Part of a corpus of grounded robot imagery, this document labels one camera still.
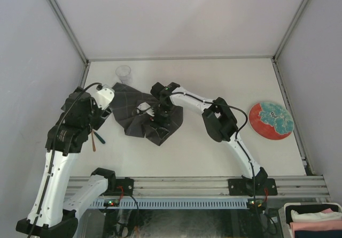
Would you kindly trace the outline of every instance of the white table surface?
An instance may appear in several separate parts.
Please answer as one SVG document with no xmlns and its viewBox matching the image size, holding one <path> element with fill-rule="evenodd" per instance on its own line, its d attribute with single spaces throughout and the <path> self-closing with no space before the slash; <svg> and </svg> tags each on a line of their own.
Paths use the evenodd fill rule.
<svg viewBox="0 0 342 238">
<path fill-rule="evenodd" d="M 247 113 L 260 101 L 284 104 L 270 59 L 92 62 L 86 85 L 93 82 L 114 85 L 119 81 L 115 70 L 120 65 L 131 67 L 131 86 L 145 93 L 156 82 L 163 85 L 176 82 L 202 97 L 220 96 Z M 234 114 L 241 125 L 244 116 L 239 112 Z M 117 176 L 241 175 L 228 148 L 212 140 L 202 117 L 189 110 L 184 109 L 182 126 L 160 147 L 147 139 L 126 136 L 112 115 L 98 133 L 106 144 L 95 138 L 97 150 L 93 152 L 89 137 L 71 176 L 89 176 L 97 167 L 114 170 Z M 293 134 L 272 141 L 257 134 L 248 123 L 241 136 L 269 175 L 305 175 Z"/>
</svg>

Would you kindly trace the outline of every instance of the clear plastic cup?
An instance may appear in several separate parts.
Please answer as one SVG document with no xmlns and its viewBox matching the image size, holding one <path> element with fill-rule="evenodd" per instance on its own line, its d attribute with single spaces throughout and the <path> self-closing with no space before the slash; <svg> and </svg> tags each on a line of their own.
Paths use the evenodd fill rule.
<svg viewBox="0 0 342 238">
<path fill-rule="evenodd" d="M 132 83 L 132 74 L 131 69 L 128 65 L 121 65 L 118 68 L 116 68 L 115 71 L 116 75 L 120 79 L 121 83 L 124 85 L 131 85 Z"/>
</svg>

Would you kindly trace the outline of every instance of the white wall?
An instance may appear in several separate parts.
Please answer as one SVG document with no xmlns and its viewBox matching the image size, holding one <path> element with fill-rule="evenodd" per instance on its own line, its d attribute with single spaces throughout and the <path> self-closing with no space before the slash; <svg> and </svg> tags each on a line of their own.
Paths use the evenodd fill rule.
<svg viewBox="0 0 342 238">
<path fill-rule="evenodd" d="M 0 230 L 15 232 L 36 197 L 48 130 L 82 62 L 46 0 L 0 0 Z"/>
<path fill-rule="evenodd" d="M 90 59 L 272 56 L 301 0 L 57 0 Z"/>
<path fill-rule="evenodd" d="M 342 0 L 312 0 L 279 67 L 294 114 L 329 192 L 342 203 Z"/>
</svg>

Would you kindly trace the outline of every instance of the white towel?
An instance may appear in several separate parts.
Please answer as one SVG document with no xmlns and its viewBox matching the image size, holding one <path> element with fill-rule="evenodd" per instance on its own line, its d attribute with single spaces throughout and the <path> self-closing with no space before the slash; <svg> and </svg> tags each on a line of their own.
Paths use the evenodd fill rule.
<svg viewBox="0 0 342 238">
<path fill-rule="evenodd" d="M 295 210 L 291 210 L 291 217 L 293 222 L 321 222 L 330 220 L 342 220 L 342 213 L 331 212 L 331 213 L 305 213 L 299 214 Z"/>
</svg>

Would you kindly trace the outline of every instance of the red plate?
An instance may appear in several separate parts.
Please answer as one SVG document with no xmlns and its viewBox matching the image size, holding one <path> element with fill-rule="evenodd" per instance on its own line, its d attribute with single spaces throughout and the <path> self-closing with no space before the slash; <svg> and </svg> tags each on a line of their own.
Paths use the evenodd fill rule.
<svg viewBox="0 0 342 238">
<path fill-rule="evenodd" d="M 271 140 L 284 139 L 293 131 L 292 116 L 284 106 L 277 103 L 257 103 L 251 108 L 249 119 L 259 135 Z"/>
</svg>

